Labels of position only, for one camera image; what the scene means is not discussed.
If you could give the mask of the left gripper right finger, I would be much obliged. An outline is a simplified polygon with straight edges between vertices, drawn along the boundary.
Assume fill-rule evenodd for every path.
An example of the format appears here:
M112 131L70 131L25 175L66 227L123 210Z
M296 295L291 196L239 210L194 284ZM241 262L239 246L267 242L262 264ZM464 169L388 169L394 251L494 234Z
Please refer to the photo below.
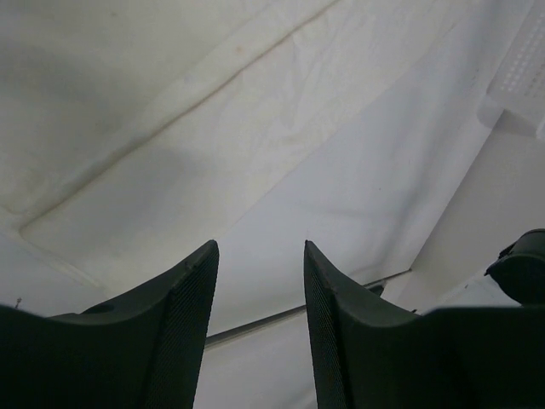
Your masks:
M319 407L543 407L543 308L414 314L347 277L313 242L303 275Z

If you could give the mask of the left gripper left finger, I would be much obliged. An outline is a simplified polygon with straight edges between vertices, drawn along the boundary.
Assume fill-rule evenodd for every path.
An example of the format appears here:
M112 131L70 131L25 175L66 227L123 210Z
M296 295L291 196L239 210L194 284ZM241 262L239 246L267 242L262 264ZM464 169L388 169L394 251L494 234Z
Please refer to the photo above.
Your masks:
M4 408L190 408L218 275L211 240L80 314L1 309Z

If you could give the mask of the white t shirt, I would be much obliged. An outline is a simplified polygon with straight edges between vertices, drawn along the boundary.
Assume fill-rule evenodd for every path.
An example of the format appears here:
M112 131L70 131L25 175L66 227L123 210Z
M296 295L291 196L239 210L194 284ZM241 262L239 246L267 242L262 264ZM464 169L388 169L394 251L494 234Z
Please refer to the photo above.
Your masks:
M123 291L225 233L471 1L4 1L1 224Z

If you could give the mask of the white plastic basket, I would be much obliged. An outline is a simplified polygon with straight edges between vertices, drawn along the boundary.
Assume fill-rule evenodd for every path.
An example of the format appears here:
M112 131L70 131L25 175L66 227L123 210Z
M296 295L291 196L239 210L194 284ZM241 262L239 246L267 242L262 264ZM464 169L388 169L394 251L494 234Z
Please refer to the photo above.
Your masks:
M544 139L544 2L535 1L492 79L487 95Z

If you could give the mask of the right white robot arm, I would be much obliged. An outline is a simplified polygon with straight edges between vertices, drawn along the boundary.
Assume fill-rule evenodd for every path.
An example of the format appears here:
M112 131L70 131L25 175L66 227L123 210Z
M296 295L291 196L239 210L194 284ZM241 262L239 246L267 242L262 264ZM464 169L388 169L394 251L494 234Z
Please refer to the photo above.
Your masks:
M544 305L544 229L520 236L499 253L485 274L521 305Z

